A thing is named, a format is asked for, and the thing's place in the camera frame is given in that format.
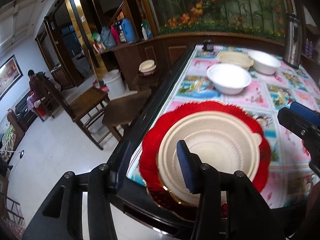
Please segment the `red plate stack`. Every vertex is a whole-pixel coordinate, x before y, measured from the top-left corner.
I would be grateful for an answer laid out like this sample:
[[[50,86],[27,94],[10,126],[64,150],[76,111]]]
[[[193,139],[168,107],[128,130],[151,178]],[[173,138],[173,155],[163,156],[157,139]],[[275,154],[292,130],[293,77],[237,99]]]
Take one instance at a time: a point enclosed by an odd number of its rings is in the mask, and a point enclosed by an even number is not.
[[[185,103],[163,114],[142,141],[139,171],[158,206],[179,213],[199,203],[200,196],[185,186],[176,152],[179,140],[218,171],[241,170],[258,192],[265,187],[271,150],[260,124],[235,105]]]

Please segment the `beige bowl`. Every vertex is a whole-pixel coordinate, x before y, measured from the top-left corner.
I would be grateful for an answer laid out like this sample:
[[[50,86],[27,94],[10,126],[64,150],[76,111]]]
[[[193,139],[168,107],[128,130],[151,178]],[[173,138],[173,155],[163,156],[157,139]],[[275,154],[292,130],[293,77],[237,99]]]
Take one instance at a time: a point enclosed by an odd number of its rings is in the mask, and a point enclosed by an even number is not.
[[[250,180],[257,175],[262,136],[240,118],[218,111],[202,111],[176,122],[164,135],[157,166],[164,188],[180,204],[197,206],[200,196],[186,188],[176,146],[184,140],[190,150],[220,172],[243,171]]]
[[[234,64],[245,70],[249,70],[254,64],[253,59],[242,52],[220,51],[216,58],[221,63]]]

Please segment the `colourful patterned tablecloth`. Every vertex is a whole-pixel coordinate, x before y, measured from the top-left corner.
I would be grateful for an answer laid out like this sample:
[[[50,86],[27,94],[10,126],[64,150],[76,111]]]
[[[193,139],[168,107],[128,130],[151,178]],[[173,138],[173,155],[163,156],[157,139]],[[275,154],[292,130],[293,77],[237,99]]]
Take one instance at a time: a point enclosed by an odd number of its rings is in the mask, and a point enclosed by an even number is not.
[[[168,93],[160,93],[161,103],[156,108],[154,117],[149,119],[147,132],[163,114],[185,103],[217,101],[240,107],[260,124],[270,146],[268,179],[260,192],[265,202],[270,208],[276,209],[306,200],[311,189],[318,185],[319,177],[309,168],[311,156],[303,146],[303,141],[281,126],[277,115],[280,109],[290,107],[292,102],[319,112],[319,88],[303,67],[293,69],[281,58],[275,57],[281,62],[281,66],[273,75],[261,74],[252,66],[248,70],[252,77],[248,87],[237,95],[222,94],[214,88],[207,76],[210,66],[221,63],[216,58],[220,51],[248,55],[252,50],[216,46],[212,53],[207,53],[202,50],[201,45],[197,45],[178,72],[178,78]],[[139,171],[141,155],[142,142],[131,158],[127,177],[147,190]]]

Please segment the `purple bottles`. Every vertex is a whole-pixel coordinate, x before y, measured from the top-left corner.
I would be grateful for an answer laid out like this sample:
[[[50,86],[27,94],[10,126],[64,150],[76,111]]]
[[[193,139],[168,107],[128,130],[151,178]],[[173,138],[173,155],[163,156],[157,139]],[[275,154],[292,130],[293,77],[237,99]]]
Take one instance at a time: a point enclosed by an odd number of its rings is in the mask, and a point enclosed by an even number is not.
[[[313,42],[308,38],[305,41],[305,55],[310,58],[313,56]]]

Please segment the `cream bowls on stool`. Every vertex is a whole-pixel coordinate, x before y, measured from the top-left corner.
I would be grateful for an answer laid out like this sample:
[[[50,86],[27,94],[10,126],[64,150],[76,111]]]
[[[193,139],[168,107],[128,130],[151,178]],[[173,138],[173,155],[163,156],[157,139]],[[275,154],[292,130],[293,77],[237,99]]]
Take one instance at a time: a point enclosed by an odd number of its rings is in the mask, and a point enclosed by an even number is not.
[[[139,65],[139,73],[143,76],[152,74],[155,71],[155,69],[156,64],[154,60],[146,60]]]

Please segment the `white spray bottle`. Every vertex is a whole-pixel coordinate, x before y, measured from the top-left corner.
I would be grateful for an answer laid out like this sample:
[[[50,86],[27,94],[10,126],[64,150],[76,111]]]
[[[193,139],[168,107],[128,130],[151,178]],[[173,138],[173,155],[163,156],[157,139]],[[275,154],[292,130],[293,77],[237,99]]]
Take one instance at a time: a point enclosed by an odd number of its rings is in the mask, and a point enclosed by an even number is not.
[[[142,34],[143,34],[144,40],[147,40],[148,39],[148,35],[147,35],[146,29],[144,28],[143,25],[142,25]]]

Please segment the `framed landscape painting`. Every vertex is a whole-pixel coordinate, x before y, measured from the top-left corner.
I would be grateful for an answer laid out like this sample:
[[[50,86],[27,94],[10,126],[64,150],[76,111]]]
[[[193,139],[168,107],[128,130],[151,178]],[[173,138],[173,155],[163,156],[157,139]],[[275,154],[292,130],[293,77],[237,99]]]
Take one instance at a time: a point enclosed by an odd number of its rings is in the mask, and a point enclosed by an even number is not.
[[[12,86],[23,76],[15,55],[5,61],[0,68],[0,99],[7,94]]]

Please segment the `small black device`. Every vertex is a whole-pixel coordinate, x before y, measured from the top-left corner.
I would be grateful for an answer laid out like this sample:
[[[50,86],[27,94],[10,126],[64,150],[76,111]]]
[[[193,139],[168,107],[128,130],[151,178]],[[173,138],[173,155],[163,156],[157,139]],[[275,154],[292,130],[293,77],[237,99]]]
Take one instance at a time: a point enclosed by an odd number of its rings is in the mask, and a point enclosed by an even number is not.
[[[214,51],[214,42],[213,40],[206,39],[203,41],[202,50],[204,51]]]

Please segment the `stainless steel thermos jug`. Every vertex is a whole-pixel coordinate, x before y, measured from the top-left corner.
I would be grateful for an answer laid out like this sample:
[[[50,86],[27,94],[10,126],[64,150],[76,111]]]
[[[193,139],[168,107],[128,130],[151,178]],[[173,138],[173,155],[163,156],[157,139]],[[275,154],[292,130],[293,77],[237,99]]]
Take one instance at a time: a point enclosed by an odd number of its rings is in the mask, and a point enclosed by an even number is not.
[[[285,48],[283,61],[298,69],[302,53],[302,26],[295,14],[286,14]]]

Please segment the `dark sofa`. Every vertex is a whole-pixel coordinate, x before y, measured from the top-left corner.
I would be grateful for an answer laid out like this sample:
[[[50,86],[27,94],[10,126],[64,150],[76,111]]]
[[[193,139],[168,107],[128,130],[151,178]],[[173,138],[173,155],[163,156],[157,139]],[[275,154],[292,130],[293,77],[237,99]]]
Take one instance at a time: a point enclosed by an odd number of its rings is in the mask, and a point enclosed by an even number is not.
[[[27,106],[27,98],[30,95],[31,91],[21,98],[15,106],[17,121],[25,132],[37,118],[37,115],[33,111],[29,110]]]

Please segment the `wooden stool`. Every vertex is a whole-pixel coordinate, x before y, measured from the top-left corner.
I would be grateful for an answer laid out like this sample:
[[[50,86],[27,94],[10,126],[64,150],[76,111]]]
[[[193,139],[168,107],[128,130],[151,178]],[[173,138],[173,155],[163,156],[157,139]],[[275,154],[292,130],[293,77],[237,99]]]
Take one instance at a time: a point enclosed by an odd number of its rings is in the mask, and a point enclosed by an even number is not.
[[[129,129],[129,124],[139,114],[150,95],[151,90],[148,89],[109,101],[104,110],[102,124],[118,141],[121,141],[123,136],[117,130],[117,127],[121,126],[125,134],[126,130]]]

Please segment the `white bowl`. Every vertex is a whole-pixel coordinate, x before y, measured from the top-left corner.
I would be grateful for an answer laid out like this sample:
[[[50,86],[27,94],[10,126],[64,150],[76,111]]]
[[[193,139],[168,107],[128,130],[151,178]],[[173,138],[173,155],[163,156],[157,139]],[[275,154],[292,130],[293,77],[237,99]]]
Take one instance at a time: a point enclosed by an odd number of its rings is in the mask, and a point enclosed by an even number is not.
[[[230,63],[219,63],[207,69],[208,79],[214,88],[225,95],[237,95],[252,82],[247,70]]]
[[[277,58],[263,51],[252,50],[248,56],[254,61],[253,68],[264,75],[273,75],[281,66]]]

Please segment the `white plastic bucket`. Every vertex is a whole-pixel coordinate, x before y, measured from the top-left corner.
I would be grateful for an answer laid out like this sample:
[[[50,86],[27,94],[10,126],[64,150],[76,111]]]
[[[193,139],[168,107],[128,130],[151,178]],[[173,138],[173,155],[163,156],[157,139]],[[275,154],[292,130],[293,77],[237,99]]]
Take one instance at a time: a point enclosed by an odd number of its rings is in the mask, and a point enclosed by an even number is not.
[[[121,97],[126,92],[125,84],[118,69],[106,73],[103,77],[103,82],[108,88],[110,99]]]

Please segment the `red thermos flask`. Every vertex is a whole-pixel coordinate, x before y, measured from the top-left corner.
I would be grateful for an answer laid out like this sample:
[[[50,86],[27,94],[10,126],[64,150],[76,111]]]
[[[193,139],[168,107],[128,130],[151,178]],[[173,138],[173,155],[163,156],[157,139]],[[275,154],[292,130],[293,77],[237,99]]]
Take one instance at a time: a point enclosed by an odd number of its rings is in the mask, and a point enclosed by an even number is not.
[[[117,31],[116,27],[114,26],[114,24],[111,25],[111,34],[112,34],[112,36],[113,36],[114,41],[116,42],[116,44],[117,44],[117,45],[121,44],[118,31]]]

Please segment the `wooden chair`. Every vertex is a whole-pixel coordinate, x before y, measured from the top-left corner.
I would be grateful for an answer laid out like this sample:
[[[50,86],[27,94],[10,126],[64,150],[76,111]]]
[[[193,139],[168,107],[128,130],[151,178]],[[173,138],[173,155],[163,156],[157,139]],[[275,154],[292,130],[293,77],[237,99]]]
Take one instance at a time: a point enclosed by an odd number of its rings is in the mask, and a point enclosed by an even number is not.
[[[43,73],[38,73],[37,77],[43,87],[66,111],[72,121],[84,132],[84,134],[97,146],[103,150],[101,142],[110,134],[107,132],[99,140],[95,140],[89,128],[104,115],[107,104],[110,102],[108,93],[101,89],[91,87],[79,97],[68,103],[61,93],[54,87],[51,81]]]

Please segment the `person in dark red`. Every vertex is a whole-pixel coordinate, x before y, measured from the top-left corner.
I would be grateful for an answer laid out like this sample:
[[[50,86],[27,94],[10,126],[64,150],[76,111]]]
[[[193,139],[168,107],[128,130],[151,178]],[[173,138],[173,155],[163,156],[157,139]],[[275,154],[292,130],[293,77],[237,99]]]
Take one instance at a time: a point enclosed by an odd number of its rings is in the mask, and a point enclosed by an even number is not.
[[[32,102],[44,101],[46,98],[46,92],[42,81],[32,69],[28,70],[28,77]]]

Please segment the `grey kettle jug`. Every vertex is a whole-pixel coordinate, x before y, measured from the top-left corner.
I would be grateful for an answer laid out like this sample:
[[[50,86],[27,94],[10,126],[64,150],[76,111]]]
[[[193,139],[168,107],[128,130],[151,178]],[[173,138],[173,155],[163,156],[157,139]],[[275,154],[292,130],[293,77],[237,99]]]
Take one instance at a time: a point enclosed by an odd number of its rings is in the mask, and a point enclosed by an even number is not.
[[[100,39],[106,49],[111,49],[117,45],[108,27],[102,27]]]

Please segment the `blue thermos flask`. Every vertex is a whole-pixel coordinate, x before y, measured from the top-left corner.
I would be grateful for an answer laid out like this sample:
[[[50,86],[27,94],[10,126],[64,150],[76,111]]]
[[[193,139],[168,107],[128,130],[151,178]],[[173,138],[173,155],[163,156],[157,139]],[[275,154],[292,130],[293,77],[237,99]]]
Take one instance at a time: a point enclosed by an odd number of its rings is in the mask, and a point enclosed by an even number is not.
[[[135,36],[135,32],[133,30],[131,22],[127,18],[123,18],[122,19],[121,27],[123,29],[126,41],[128,43],[136,42],[137,39],[136,39],[136,36]]]

